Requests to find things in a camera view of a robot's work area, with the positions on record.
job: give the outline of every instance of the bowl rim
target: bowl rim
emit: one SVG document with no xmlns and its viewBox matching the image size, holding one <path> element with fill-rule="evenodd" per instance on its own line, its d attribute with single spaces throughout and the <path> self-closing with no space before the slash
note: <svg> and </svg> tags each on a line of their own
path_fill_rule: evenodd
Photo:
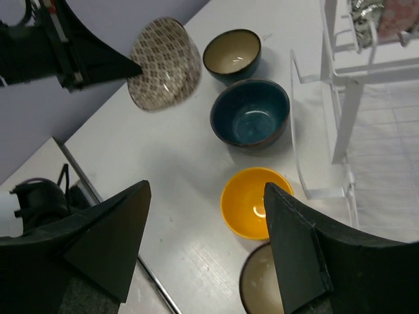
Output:
<svg viewBox="0 0 419 314">
<path fill-rule="evenodd" d="M 231 181 L 233 181 L 235 178 L 237 178 L 237 177 L 239 177 L 240 175 L 242 175 L 243 173 L 246 173 L 246 172 L 251 172 L 251 171 L 255 171 L 255 170 L 257 170 L 257 171 L 260 171 L 260 170 L 262 170 L 262 171 L 267 171 L 267 172 L 271 172 L 271 173 L 273 173 L 273 174 L 275 174 L 275 175 L 277 175 L 277 176 L 279 176 L 283 181 L 284 181 L 284 183 L 287 185 L 287 187 L 288 187 L 288 189 L 289 189 L 289 193 L 292 195 L 292 196 L 294 196 L 294 190 L 293 190 L 293 187 L 289 184 L 289 182 L 288 182 L 288 180 L 281 174 L 281 173 L 278 173 L 278 172 L 276 172 L 276 171 L 274 171 L 274 170 L 272 170 L 272 169 L 269 169 L 269 168 L 266 168 L 266 167 L 249 167 L 249 168 L 245 168 L 245 169 L 243 169 L 243 170 L 241 170 L 241 171 L 239 171 L 239 172 L 237 172 L 235 175 L 233 175 L 229 180 L 228 180 L 228 182 L 226 183 L 226 185 L 224 185 L 224 189 L 223 189 L 223 191 L 221 192 L 221 196 L 220 196 L 220 210 L 221 210 L 221 215 L 223 216 L 223 220 L 224 220 L 224 222 L 225 222 L 225 224 L 228 226 L 228 228 L 230 228 L 230 230 L 231 231 L 233 231 L 237 236 L 240 236 L 240 237 L 242 237 L 242 238 L 244 238 L 244 239 L 248 239 L 248 240 L 255 240 L 255 241 L 266 241 L 266 240 L 269 240 L 269 235 L 268 235 L 268 237 L 249 237 L 248 235 L 244 235 L 244 234 L 242 234 L 241 232 L 238 232 L 238 231 L 236 231 L 229 223 L 228 223 L 228 221 L 227 221 L 227 219 L 225 218 L 225 215 L 224 215 L 224 209 L 223 209 L 223 197 L 224 197 L 224 195 L 225 195 L 225 191 L 226 191 L 226 189 L 227 189 L 227 186 L 231 183 Z"/>
<path fill-rule="evenodd" d="M 238 290 L 239 290 L 239 294 L 240 294 L 240 300 L 242 301 L 242 305 L 244 310 L 246 311 L 247 314 L 254 314 L 252 312 L 250 312 L 249 310 L 249 306 L 246 304 L 245 298 L 244 298 L 244 293 L 243 293 L 243 277 L 244 277 L 244 270 L 246 268 L 246 266 L 249 264 L 250 260 L 262 249 L 264 249 L 267 246 L 271 246 L 272 244 L 271 242 L 266 242 L 263 243 L 262 245 L 259 245 L 256 249 L 254 249 L 253 251 L 250 252 L 250 254 L 247 256 L 246 260 L 243 263 L 242 269 L 240 270 L 240 276 L 239 276 L 239 280 L 238 280 Z"/>
<path fill-rule="evenodd" d="M 223 138 L 220 134 L 219 134 L 219 132 L 216 130 L 216 128 L 215 128 L 215 126 L 214 126 L 214 115 L 215 115 L 215 107 L 216 107 L 216 105 L 217 105 L 217 103 L 220 101 L 220 99 L 226 94 L 226 93 L 228 93 L 229 91 L 231 91 L 233 88 L 236 88 L 236 87 L 238 87 L 238 86 L 241 86 L 241 85 L 243 85 L 243 84 L 245 84 L 245 83 L 248 83 L 248 82 L 263 82 L 263 83 L 267 83 L 267 84 L 269 84 L 269 85 L 271 85 L 271 86 L 274 86 L 274 87 L 276 87 L 284 96 L 285 96 L 285 100 L 286 100 L 286 103 L 287 103 L 287 116 L 284 118 L 284 120 L 282 121 L 282 123 L 281 123 L 281 125 L 271 134 L 271 135 L 269 135 L 268 137 L 266 137 L 266 138 L 264 138 L 264 139 L 262 139 L 262 140 L 260 140 L 260 141 L 257 141 L 257 142 L 253 142 L 253 143 L 246 143 L 246 144 L 243 144 L 243 143 L 234 143 L 234 142 L 232 142 L 232 141 L 229 141 L 229 140 L 227 140 L 227 139 L 225 139 L 225 138 Z M 287 92 L 282 88 L 282 86 L 281 85 L 279 85 L 278 83 L 276 83 L 276 82 L 274 82 L 273 80 L 268 80 L 268 79 L 266 79 L 266 78 L 245 78 L 244 80 L 239 80 L 238 82 L 235 82 L 234 84 L 232 84 L 232 85 L 230 85 L 229 87 L 227 87 L 225 90 L 223 90 L 223 92 L 221 92 L 221 94 L 219 94 L 218 95 L 218 97 L 217 97 L 217 99 L 214 101 L 214 104 L 212 105 L 212 108 L 211 108 L 211 112 L 210 112 L 210 114 L 209 114 L 209 121 L 210 121 L 210 123 L 211 123 L 211 128 L 212 128 L 212 130 L 213 130 L 213 132 L 216 134 L 216 136 L 220 139 L 220 140 L 222 140 L 223 142 L 225 142 L 225 143 L 227 143 L 227 144 L 230 144 L 230 145 L 232 145 L 232 146 L 236 146 L 236 147 L 252 147 L 252 146 L 257 146 L 257 145 L 259 145 L 259 144 L 262 144 L 262 143 L 264 143 L 265 141 L 269 141 L 271 138 L 273 138 L 273 137 L 275 137 L 275 135 L 279 132 L 279 131 L 281 131 L 284 127 L 286 127 L 286 125 L 287 125 L 287 121 L 288 121 L 288 119 L 289 119 L 289 114 L 290 114 L 290 110 L 291 110 L 291 104 L 290 104 L 290 102 L 289 102 L 289 97 L 288 97 L 288 94 L 287 94 Z"/>
<path fill-rule="evenodd" d="M 227 73 L 222 73 L 222 72 L 217 72 L 217 71 L 213 71 L 211 70 L 209 67 L 207 67 L 206 62 L 205 62 L 205 55 L 208 52 L 208 48 L 214 43 L 215 40 L 217 40 L 219 37 L 225 36 L 229 33 L 236 33 L 236 32 L 244 32 L 244 33 L 250 33 L 253 36 L 256 37 L 259 47 L 257 50 L 257 54 L 256 56 L 252 59 L 252 61 L 247 64 L 245 67 L 239 69 L 239 70 L 235 70 L 233 72 L 227 72 Z M 216 36 L 213 40 L 211 40 L 209 42 L 209 44 L 207 44 L 207 47 L 205 47 L 204 53 L 202 54 L 202 63 L 204 64 L 204 67 L 207 69 L 208 72 L 216 74 L 216 75 L 231 75 L 231 74 L 236 74 L 239 73 L 240 71 L 243 71 L 244 69 L 246 69 L 249 65 L 251 65 L 259 56 L 259 54 L 261 54 L 261 50 L 262 50 L 262 42 L 261 42 L 261 38 L 258 36 L 258 34 L 256 34 L 254 31 L 251 31 L 250 29 L 246 29 L 246 28 L 238 28 L 238 29 L 231 29 L 229 31 L 225 31 L 224 33 L 219 34 L 218 36 Z"/>
</svg>

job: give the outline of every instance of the black cable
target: black cable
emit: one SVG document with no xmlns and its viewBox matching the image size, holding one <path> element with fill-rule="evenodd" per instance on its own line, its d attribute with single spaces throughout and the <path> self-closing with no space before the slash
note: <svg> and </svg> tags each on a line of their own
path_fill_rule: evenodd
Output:
<svg viewBox="0 0 419 314">
<path fill-rule="evenodd" d="M 70 189 L 70 174 L 69 174 L 69 166 L 68 164 L 64 164 L 60 176 L 58 177 L 58 182 L 57 185 L 60 186 L 61 182 L 63 181 L 63 177 L 65 175 L 65 200 L 67 202 L 67 204 L 70 204 L 70 193 L 69 193 L 69 189 Z"/>
</svg>

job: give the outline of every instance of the dark blue bowl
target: dark blue bowl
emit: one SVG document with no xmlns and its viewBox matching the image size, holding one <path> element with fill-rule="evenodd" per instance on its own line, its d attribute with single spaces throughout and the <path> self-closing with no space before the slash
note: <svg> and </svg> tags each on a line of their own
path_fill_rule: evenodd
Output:
<svg viewBox="0 0 419 314">
<path fill-rule="evenodd" d="M 247 79 L 228 87 L 215 100 L 211 127 L 222 141 L 236 147 L 265 147 L 285 130 L 289 98 L 275 82 Z"/>
<path fill-rule="evenodd" d="M 248 29 L 233 29 L 218 35 L 202 56 L 208 72 L 226 85 L 248 79 L 261 62 L 261 40 Z"/>
</svg>

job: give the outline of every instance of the purple wall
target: purple wall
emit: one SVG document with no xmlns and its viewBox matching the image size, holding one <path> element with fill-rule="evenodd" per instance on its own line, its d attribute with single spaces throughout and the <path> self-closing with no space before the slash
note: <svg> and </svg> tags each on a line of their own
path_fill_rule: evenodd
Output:
<svg viewBox="0 0 419 314">
<path fill-rule="evenodd" d="M 67 0 L 85 26 L 127 55 L 141 29 L 160 16 L 186 23 L 209 0 Z M 20 0 L 0 0 L 0 20 L 19 20 Z M 55 78 L 0 89 L 0 183 L 49 137 L 65 141 L 123 84 L 70 94 Z"/>
</svg>

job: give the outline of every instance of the white table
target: white table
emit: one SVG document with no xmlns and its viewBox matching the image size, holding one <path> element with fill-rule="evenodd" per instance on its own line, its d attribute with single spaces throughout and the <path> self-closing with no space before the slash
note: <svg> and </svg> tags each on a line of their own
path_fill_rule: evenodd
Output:
<svg viewBox="0 0 419 314">
<path fill-rule="evenodd" d="M 54 139 L 49 139 L 34 155 L 17 169 L 1 186 L 0 191 L 10 191 L 22 181 L 34 177 L 58 180 L 60 171 L 68 163 L 61 148 Z M 70 185 L 75 184 L 79 177 L 69 166 Z M 133 313 L 169 313 L 166 306 L 156 295 L 153 286 L 144 276 L 143 271 L 136 266 L 126 304 L 122 304 L 120 314 Z"/>
<path fill-rule="evenodd" d="M 306 74 L 319 72 L 316 1 L 212 0 L 186 25 L 200 53 L 215 36 L 235 28 L 251 29 L 262 39 L 256 77 L 289 91 L 291 47 Z M 210 109 L 222 89 L 204 70 L 198 90 L 186 102 L 146 113 L 134 105 L 124 85 L 65 144 L 103 199 L 140 180 L 150 181 L 153 196 L 139 253 L 184 314 L 244 313 L 240 268 L 260 243 L 235 236 L 221 217 L 219 196 L 233 174 L 251 166 L 272 168 L 306 201 L 288 131 L 275 145 L 252 155 L 228 148 L 213 134 Z M 297 94 L 297 143 L 307 183 L 326 187 L 341 178 L 330 169 L 327 150 L 317 149 L 327 145 L 319 95 L 317 84 Z M 341 201 L 309 204 L 348 223 Z"/>
</svg>

